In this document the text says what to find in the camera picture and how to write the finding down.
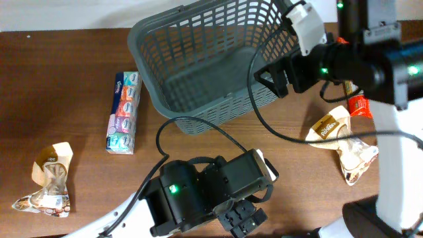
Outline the grey plastic basket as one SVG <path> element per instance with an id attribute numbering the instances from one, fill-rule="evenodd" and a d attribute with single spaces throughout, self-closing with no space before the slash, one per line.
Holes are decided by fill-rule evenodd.
<path id="1" fill-rule="evenodd" d="M 136 23 L 128 48 L 156 111 L 197 135 L 275 101 L 254 73 L 298 49 L 282 29 L 290 5 L 197 1 Z"/>

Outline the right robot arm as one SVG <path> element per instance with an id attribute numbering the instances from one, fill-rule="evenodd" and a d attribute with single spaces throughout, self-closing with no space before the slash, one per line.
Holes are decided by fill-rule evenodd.
<path id="1" fill-rule="evenodd" d="M 422 233 L 422 42 L 401 43 L 394 1 L 336 4 L 341 43 L 327 40 L 312 4 L 290 3 L 281 27 L 298 49 L 267 65 L 264 81 L 278 97 L 317 81 L 350 81 L 369 100 L 379 148 L 379 193 L 343 206 L 312 237 L 414 237 Z"/>

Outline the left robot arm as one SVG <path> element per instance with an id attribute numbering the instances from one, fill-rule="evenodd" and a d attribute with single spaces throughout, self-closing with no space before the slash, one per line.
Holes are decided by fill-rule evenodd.
<path id="1" fill-rule="evenodd" d="M 226 161 L 196 157 L 163 165 L 138 196 L 70 237 L 170 237 L 218 219 L 233 237 L 267 220 L 256 204 L 270 199 L 278 171 L 258 149 Z"/>

